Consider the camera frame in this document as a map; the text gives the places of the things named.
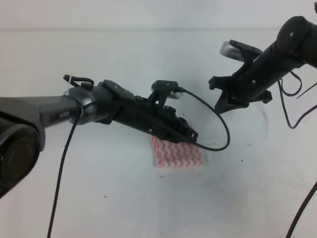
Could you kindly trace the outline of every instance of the black cable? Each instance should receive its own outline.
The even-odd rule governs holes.
[[[191,143],[193,145],[196,145],[202,149],[205,149],[205,150],[209,150],[209,151],[222,151],[224,149],[226,149],[229,144],[230,144],[230,132],[229,132],[229,129],[228,129],[228,126],[226,124],[226,122],[224,121],[224,119],[221,117],[221,115],[212,107],[210,106],[207,102],[205,102],[203,99],[199,98],[198,96],[196,96],[195,94],[193,94],[192,92],[189,92],[187,91],[186,89],[184,88],[179,88],[179,91],[178,92],[185,92],[185,93],[188,93],[189,95],[193,96],[194,98],[198,99],[200,102],[202,102],[205,106],[207,106],[210,110],[212,110],[218,117],[219,119],[221,120],[221,122],[223,123],[223,126],[227,132],[227,143],[225,146],[221,147],[221,148],[210,148],[210,147],[207,147],[207,146],[204,146],[204,145],[201,145],[199,143],[196,143],[196,142],[192,142],[190,141],[190,139],[186,138],[185,136],[183,136],[182,134],[180,134],[179,132],[175,131],[173,128],[171,128],[170,126],[168,125],[165,125],[164,123],[162,123],[161,121],[157,120],[154,116],[152,115],[149,115],[145,112],[143,112],[142,110],[140,110],[139,108],[133,106],[133,105],[127,105],[127,106],[130,106],[132,107],[133,109],[135,110],[138,110],[140,114],[142,114],[142,116],[144,116],[145,118],[147,118],[148,120],[150,121],[153,121],[153,124],[159,124],[163,129],[169,131],[171,134],[174,134],[176,136],[178,136],[179,138],[181,138],[184,142],[188,142],[188,143]]]
[[[280,96],[281,96],[282,107],[283,107],[283,111],[284,111],[284,114],[285,114],[285,118],[286,118],[287,124],[288,124],[289,128],[295,129],[295,128],[299,125],[299,123],[301,122],[301,120],[302,120],[305,116],[307,116],[309,113],[311,113],[313,110],[315,110],[315,109],[317,108],[317,105],[314,106],[314,107],[312,107],[311,109],[309,109],[307,112],[305,112],[305,113],[297,120],[297,122],[295,123],[294,126],[292,126],[292,125],[290,124],[290,121],[289,121],[289,118],[288,118],[288,114],[287,114],[287,111],[286,111],[286,107],[285,107],[285,103],[284,103],[283,94],[285,94],[286,96],[289,96],[289,97],[293,97],[293,96],[297,95],[297,94],[300,92],[301,88],[302,88],[302,81],[301,81],[300,77],[298,77],[297,75],[295,76],[294,73],[292,73],[292,75],[293,75],[294,77],[296,77],[296,78],[301,82],[301,86],[300,86],[299,90],[297,90],[295,93],[289,94],[289,93],[286,93],[286,92],[283,90],[283,79],[281,80],[281,82],[278,81],[277,83],[278,83],[278,88],[279,88],[279,93],[280,93]],[[312,87],[310,87],[310,88],[309,88],[308,90],[306,90],[304,93],[308,92],[308,91],[309,91],[310,89],[312,89],[314,86],[315,86],[315,85],[313,85]],[[315,194],[316,191],[317,191],[317,182],[314,184],[313,188],[310,190],[310,192],[309,192],[308,195],[306,196],[305,200],[303,201],[302,205],[300,206],[298,212],[296,213],[296,215],[295,215],[295,217],[294,217],[294,219],[293,219],[293,221],[292,221],[292,224],[291,224],[291,226],[290,226],[290,228],[289,228],[289,230],[288,230],[288,232],[287,232],[286,238],[290,238],[290,237],[292,236],[293,231],[294,231],[294,229],[295,229],[295,227],[296,227],[296,225],[297,225],[297,223],[298,223],[298,221],[299,221],[299,219],[300,219],[300,217],[301,217],[301,215],[302,215],[304,209],[306,208],[307,204],[309,203],[309,201],[311,200],[311,198],[313,197],[313,195]]]
[[[195,94],[193,94],[192,92],[186,90],[186,89],[182,89],[182,92],[184,93],[187,93],[189,95],[191,95],[192,97],[196,98],[198,101],[200,101],[201,103],[203,103],[206,107],[208,107],[210,110],[213,111],[213,113],[215,113],[217,115],[217,117],[221,120],[225,130],[226,130],[226,133],[227,133],[227,143],[225,144],[225,146],[221,147],[221,148],[218,148],[218,149],[213,149],[213,148],[210,148],[210,147],[207,147],[207,146],[204,146],[204,145],[201,145],[201,144],[198,144],[198,143],[192,143],[202,149],[205,149],[205,150],[210,150],[210,151],[222,151],[224,149],[226,149],[229,144],[230,144],[230,131],[229,131],[229,128],[226,124],[226,122],[224,121],[224,119],[222,118],[222,116],[212,107],[210,106],[207,102],[205,102],[203,99],[201,99],[200,97],[196,96]]]
[[[288,93],[288,92],[285,92],[284,91],[284,88],[283,88],[283,79],[281,79],[281,85],[282,85],[282,92],[286,95],[286,96],[288,96],[288,97],[294,97],[294,96],[296,96],[297,94],[299,94],[299,92],[302,90],[302,87],[303,87],[303,83],[302,83],[302,79],[297,75],[297,74],[295,74],[293,71],[291,71],[291,74],[296,78],[296,79],[298,79],[298,81],[300,82],[300,86],[299,86],[299,88],[298,88],[298,90],[295,92],[295,93]]]
[[[301,117],[297,120],[297,122],[295,123],[294,126],[291,125],[291,123],[289,122],[289,118],[288,118],[288,114],[287,114],[287,111],[286,111],[286,107],[285,107],[285,103],[284,103],[284,98],[283,98],[283,91],[282,91],[282,85],[281,85],[281,82],[278,81],[278,88],[279,88],[279,94],[281,96],[281,102],[282,102],[282,107],[283,107],[283,111],[284,111],[284,114],[285,114],[285,118],[286,118],[286,122],[287,122],[287,125],[289,126],[289,128],[291,129],[295,129],[298,124],[301,122],[301,120],[307,116],[309,113],[311,113],[313,110],[315,110],[317,108],[317,105],[313,106],[312,108],[310,108],[307,112],[305,112],[303,115],[301,115]]]
[[[314,184],[313,188],[310,190],[308,195],[306,196],[304,202],[302,203],[301,207],[299,208],[298,212],[296,213],[296,216],[293,219],[293,222],[287,232],[286,238],[290,238],[292,236],[292,233],[296,227],[297,222],[299,221],[299,218],[301,217],[301,214],[303,213],[304,209],[306,208],[307,204],[313,197],[314,193],[317,191],[317,182]]]
[[[74,130],[76,128],[76,125],[80,119],[80,115],[81,115],[81,109],[78,110],[77,114],[76,114],[76,118],[73,124],[73,127],[70,130],[67,142],[65,144],[65,148],[63,151],[63,155],[61,157],[61,161],[60,161],[60,166],[59,166],[59,171],[58,171],[58,177],[57,177],[57,183],[56,183],[56,190],[55,190],[55,196],[54,196],[54,202],[53,202],[53,208],[52,208],[52,213],[51,213],[51,219],[50,219],[50,225],[49,225],[49,231],[48,231],[48,238],[51,238],[51,233],[52,233],[52,228],[53,228],[53,222],[54,222],[54,217],[55,217],[55,211],[56,211],[56,205],[57,205],[57,199],[58,199],[58,192],[59,192],[59,187],[60,187],[60,181],[61,181],[61,174],[63,172],[63,166],[64,166],[64,162],[65,162],[65,157],[66,157],[66,153],[67,153],[67,149],[70,143],[70,140],[73,136]]]
[[[312,88],[314,88],[317,85],[317,83],[314,83],[312,86],[310,86],[307,90],[305,90],[301,95],[299,95],[296,99],[299,99],[300,97],[302,97],[305,93],[307,93],[309,90],[311,90]]]

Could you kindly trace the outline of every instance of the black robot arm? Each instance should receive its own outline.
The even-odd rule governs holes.
[[[90,79],[72,77],[68,95],[56,97],[0,98],[0,198],[34,167],[45,145],[45,127],[66,120],[78,124],[113,120],[174,143],[196,142],[198,134],[176,110],[165,106],[174,97],[177,82],[157,81],[151,96],[134,96],[118,84],[104,80],[98,86]],[[84,81],[79,86],[75,81]],[[177,137],[161,124],[182,135]]]
[[[210,89],[221,89],[215,109],[224,113],[246,108],[250,102],[272,100],[267,89],[304,64],[317,67],[317,26],[302,16],[289,19],[281,28],[276,41],[263,53],[236,41],[226,42],[221,53],[243,61],[243,66],[232,76],[209,80]]]

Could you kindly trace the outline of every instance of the white table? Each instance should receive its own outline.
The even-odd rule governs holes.
[[[61,95],[65,73],[110,79],[135,95],[151,93],[155,80],[176,80],[214,105],[214,76],[231,75],[241,63],[219,54],[225,40],[268,47],[277,31],[0,32],[0,95]],[[317,71],[297,73],[303,89]],[[295,91],[288,75],[285,88]],[[59,238],[266,238],[285,237],[317,179],[314,112],[296,130],[287,127],[277,85],[273,101],[224,114],[232,135],[223,152],[208,152],[201,170],[164,173],[153,166],[149,136],[113,122],[77,127],[64,166],[52,237]],[[316,104],[316,90],[285,99],[292,124]],[[221,146],[221,122],[189,96],[167,104]],[[58,167],[70,123],[47,129],[39,160],[0,201],[4,238],[42,238],[48,230]],[[317,232],[314,197],[296,237]]]

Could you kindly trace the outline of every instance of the white background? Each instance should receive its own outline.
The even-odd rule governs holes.
[[[110,79],[144,97],[155,80],[176,80],[214,105],[220,92],[210,91],[208,80],[241,66],[219,54],[223,41],[235,39],[264,50],[278,31],[255,28],[277,29],[300,14],[316,22],[313,7],[312,1],[281,0],[5,2],[0,10],[0,94],[61,95],[66,88],[62,76],[71,73],[96,82]],[[242,28],[252,30],[233,30]],[[315,83],[312,67],[296,72],[304,89]],[[297,81],[288,75],[285,87],[295,91]],[[269,104],[224,114],[232,143],[226,151],[206,153],[208,163],[201,170],[159,171],[150,137],[115,122],[77,127],[52,237],[284,237],[317,180],[317,113],[290,130],[277,85],[270,90],[274,100]],[[292,124],[316,104],[315,95],[313,89],[299,100],[285,100]],[[184,96],[167,103],[184,113],[200,134],[212,131],[204,135],[214,146],[225,142],[221,123],[199,102]],[[63,123],[47,129],[46,148],[35,168],[1,199],[1,237],[46,236],[70,128]],[[314,197],[294,237],[316,236],[316,209]]]
[[[313,0],[2,0],[2,29],[267,29]]]

